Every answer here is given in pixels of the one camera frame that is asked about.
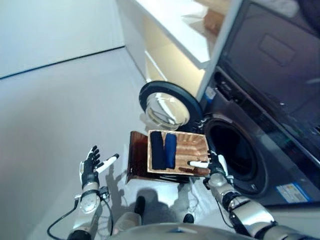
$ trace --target washing machine door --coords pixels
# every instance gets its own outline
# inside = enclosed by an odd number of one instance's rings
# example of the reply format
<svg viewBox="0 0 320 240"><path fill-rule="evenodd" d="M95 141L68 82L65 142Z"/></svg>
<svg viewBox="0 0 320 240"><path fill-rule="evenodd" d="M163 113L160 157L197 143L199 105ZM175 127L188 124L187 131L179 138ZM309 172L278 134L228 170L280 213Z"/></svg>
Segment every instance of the washing machine door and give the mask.
<svg viewBox="0 0 320 240"><path fill-rule="evenodd" d="M185 89L167 81L152 81L139 94L140 105L151 129L195 132L203 119L198 101Z"/></svg>

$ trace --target gray floor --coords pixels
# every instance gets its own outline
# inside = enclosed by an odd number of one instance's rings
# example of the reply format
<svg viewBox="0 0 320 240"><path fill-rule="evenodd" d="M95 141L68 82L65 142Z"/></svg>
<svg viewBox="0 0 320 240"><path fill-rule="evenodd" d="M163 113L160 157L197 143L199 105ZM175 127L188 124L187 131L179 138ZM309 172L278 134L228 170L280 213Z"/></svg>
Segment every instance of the gray floor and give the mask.
<svg viewBox="0 0 320 240"><path fill-rule="evenodd" d="M125 185L130 131L145 133L138 101L144 84L125 48L0 81L0 169L6 179L1 189L10 189L0 202L9 206L1 221L6 239L49 239L48 225L72 208L81 190L79 162L95 144L103 158L121 156L99 177L109 187L115 220L143 195L146 224L181 222L192 213L197 224L230 230L200 180ZM74 218L65 218L52 231L66 238ZM108 222L105 209L96 239L106 239Z"/></svg>

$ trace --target dark blue cloth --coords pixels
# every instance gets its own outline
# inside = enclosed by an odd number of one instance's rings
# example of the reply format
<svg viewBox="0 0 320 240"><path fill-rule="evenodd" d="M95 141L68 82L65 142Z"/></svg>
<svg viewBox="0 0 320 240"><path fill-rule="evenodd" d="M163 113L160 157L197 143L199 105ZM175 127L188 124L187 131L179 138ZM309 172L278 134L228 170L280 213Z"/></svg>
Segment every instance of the dark blue cloth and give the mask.
<svg viewBox="0 0 320 240"><path fill-rule="evenodd" d="M150 133L151 154L152 154L152 169L165 170L166 156L164 151L164 141L160 131Z"/></svg>
<svg viewBox="0 0 320 240"><path fill-rule="evenodd" d="M176 167L176 152L177 152L177 136L167 133L165 136L164 153L165 153L165 166L168 169Z"/></svg>

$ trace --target robotic arm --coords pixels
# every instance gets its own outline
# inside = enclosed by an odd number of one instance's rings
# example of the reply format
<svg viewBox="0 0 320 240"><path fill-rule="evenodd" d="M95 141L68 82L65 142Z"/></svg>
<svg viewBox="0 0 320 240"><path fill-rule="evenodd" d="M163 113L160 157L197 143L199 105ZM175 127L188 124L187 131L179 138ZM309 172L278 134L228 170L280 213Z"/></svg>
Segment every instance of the robotic arm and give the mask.
<svg viewBox="0 0 320 240"><path fill-rule="evenodd" d="M241 193L233 187L233 178L228 175L224 157L222 155L218 156L214 152L211 152L209 156L209 163L190 162L190 165L210 169L210 175L203 183L211 190L212 195L229 213L230 222L237 234L261 240L315 240L315 238L308 237L294 229L279 225L270 212L260 203L241 195ZM89 151L87 159L80 163L79 175L82 184L82 194L76 197L73 210L77 208L79 200L80 207L78 208L78 215L67 240L92 240L96 235L98 219L102 213L101 201L105 201L105 199L109 197L109 191L106 186L99 188L98 175L113 164L119 155L115 154L103 162L99 161L99 157L99 150L97 146L94 146ZM50 229L73 210L59 218L48 228L47 233L50 237L60 240L60 238L54 237L50 233ZM178 223L167 226L159 224L150 227L140 227L141 230L139 230L140 228L134 228L133 230L129 230L127 235L123 232L116 235L118 237L116 238L119 240L128 238L141 240L144 239L142 235L148 237L150 236L148 234L153 234L154 239L167 239L168 234L173 233L173 229L178 229L179 227L181 227L181 229L187 228L187 226ZM192 228L199 230L198 234L200 234L201 227L193 225ZM223 231L212 228L212 233L214 233L215 236L227 236L228 232L223 233ZM237 235L235 239L244 239L241 238L240 235ZM194 239L195 237L193 234L191 238L189 238L190 236L188 237L187 234L184 236L186 240Z"/></svg>
<svg viewBox="0 0 320 240"><path fill-rule="evenodd" d="M71 214L80 201L78 214L67 240L94 239L98 229L98 220L102 214L101 201L109 198L109 190L106 186L100 188L98 176L99 173L110 167L119 158L119 155L115 154L103 162L100 162L99 157L99 149L94 146L89 151L86 160L80 162L79 176L82 184L82 193L75 197L74 208L49 226L47 233L51 238L63 240L53 236L50 230L56 223Z"/></svg>
<svg viewBox="0 0 320 240"><path fill-rule="evenodd" d="M203 183L229 213L230 222L238 234L263 240L314 239L287 226L278 225L265 207L235 190L232 177L226 176L227 169L223 167L226 165L220 163L221 157L212 152L210 158L210 178Z"/></svg>

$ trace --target washing machine drum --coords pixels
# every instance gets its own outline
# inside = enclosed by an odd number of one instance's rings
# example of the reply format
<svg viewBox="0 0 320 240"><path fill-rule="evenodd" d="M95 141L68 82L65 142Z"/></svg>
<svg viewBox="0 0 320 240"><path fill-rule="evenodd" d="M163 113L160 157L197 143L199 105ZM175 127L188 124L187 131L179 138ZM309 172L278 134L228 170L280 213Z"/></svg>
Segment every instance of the washing machine drum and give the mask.
<svg viewBox="0 0 320 240"><path fill-rule="evenodd" d="M198 133L204 114L198 101L178 85L152 81L143 86L139 102L152 129ZM248 184L257 175L257 157L252 142L239 127L223 119L211 118L202 128L209 147L225 157L228 170L248 194L259 189Z"/></svg>

